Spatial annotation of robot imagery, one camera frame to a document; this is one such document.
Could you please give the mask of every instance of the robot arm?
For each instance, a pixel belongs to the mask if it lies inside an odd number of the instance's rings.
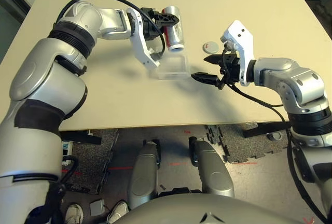
[[[163,16],[170,21],[160,28],[179,22],[171,14]],[[87,97],[79,77],[87,70],[87,57],[98,38],[129,39],[137,59],[146,68],[157,67],[160,57],[146,46],[145,37],[153,38],[145,25],[134,9],[103,9],[77,2],[29,53],[12,81],[9,110],[0,124],[3,223],[47,223],[60,208],[65,188],[60,181],[59,125]]]
[[[267,87],[280,96],[288,113],[295,161],[302,178],[316,183],[321,190],[327,214],[332,213],[332,114],[321,77],[309,68],[287,58],[254,60],[253,36],[236,20],[221,38],[225,50],[204,60],[218,64],[224,77],[198,72],[191,76],[202,83],[222,89],[225,84],[240,82]]]

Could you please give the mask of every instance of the soda can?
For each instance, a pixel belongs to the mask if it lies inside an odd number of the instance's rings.
[[[175,6],[169,6],[162,10],[162,13],[170,13],[175,15],[179,22],[174,26],[164,27],[164,33],[166,38],[166,45],[169,51],[181,51],[184,49],[184,38],[182,30],[182,22],[180,17],[180,11]]]

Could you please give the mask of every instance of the black wire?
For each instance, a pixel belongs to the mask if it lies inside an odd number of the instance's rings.
[[[243,93],[240,89],[238,89],[235,85],[227,85],[230,89],[232,89],[234,92],[240,94],[241,96],[254,101],[264,107],[267,107],[268,109],[271,109],[272,111],[274,111],[282,120],[283,123],[285,123],[285,119],[284,117],[281,115],[280,112],[278,112],[276,109],[274,109],[274,107],[279,106],[273,106],[270,105],[264,101],[261,101],[255,97],[252,97],[248,94]],[[322,214],[322,212],[317,208],[317,206],[314,204],[314,202],[312,201],[312,199],[310,198],[307,190],[305,189],[305,187],[303,186],[302,182],[300,181],[300,179],[297,176],[296,170],[295,170],[295,166],[294,166],[294,161],[293,161],[293,153],[292,153],[292,138],[291,138],[291,134],[289,133],[288,128],[285,128],[286,134],[287,134],[287,139],[288,139],[288,143],[287,143],[287,160],[288,160],[288,166],[289,166],[289,171],[290,174],[292,175],[293,181],[295,183],[295,186],[297,188],[297,190],[299,191],[302,199],[306,202],[306,204],[310,207],[310,209],[316,214],[316,216],[324,223],[324,224],[328,224],[328,220],[327,218]]]
[[[71,156],[71,155],[62,157],[62,161],[67,161],[67,160],[73,161],[73,165],[72,165],[71,169],[61,178],[60,182],[63,183],[63,184],[68,181],[68,179],[72,176],[72,174],[75,172],[75,170],[78,167],[77,157]]]
[[[80,0],[71,0],[65,5],[65,7],[59,13],[59,16],[57,18],[56,23],[63,17],[63,15],[66,13],[66,11],[77,1],[80,1]],[[149,21],[151,23],[151,25],[154,27],[154,29],[156,30],[156,32],[160,36],[160,39],[161,39],[161,42],[162,42],[162,50],[159,54],[160,54],[160,56],[162,56],[162,54],[165,52],[165,39],[164,39],[164,36],[162,35],[162,32],[158,28],[158,26],[155,24],[155,22],[144,11],[142,11],[140,8],[135,6],[133,3],[131,3],[127,0],[116,0],[116,1],[122,2],[125,5],[128,5],[131,8],[137,10],[147,21]]]

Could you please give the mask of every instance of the white table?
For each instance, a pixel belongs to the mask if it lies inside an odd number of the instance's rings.
[[[0,65],[0,118],[9,106],[10,83],[36,42],[46,37],[69,0],[36,0]],[[112,0],[89,0],[99,7],[123,8]],[[218,74],[203,61],[202,45],[219,42],[235,19],[254,35],[255,57],[287,57],[319,73],[331,98],[332,42],[304,0],[129,0],[158,10],[181,10],[191,72]],[[152,125],[277,121],[272,111],[235,94],[191,78],[150,79],[134,58],[128,40],[99,40],[82,76],[89,93],[83,107],[62,123],[62,130],[123,128]],[[279,104],[278,95],[253,85],[243,91]]]

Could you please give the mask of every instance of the sneaker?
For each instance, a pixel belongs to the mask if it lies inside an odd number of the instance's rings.
[[[127,203],[125,201],[119,201],[113,208],[112,212],[107,216],[107,223],[112,224],[128,212],[129,209]]]
[[[65,224],[82,224],[83,221],[83,210],[80,205],[77,203],[73,203],[68,206],[66,216],[65,216]]]

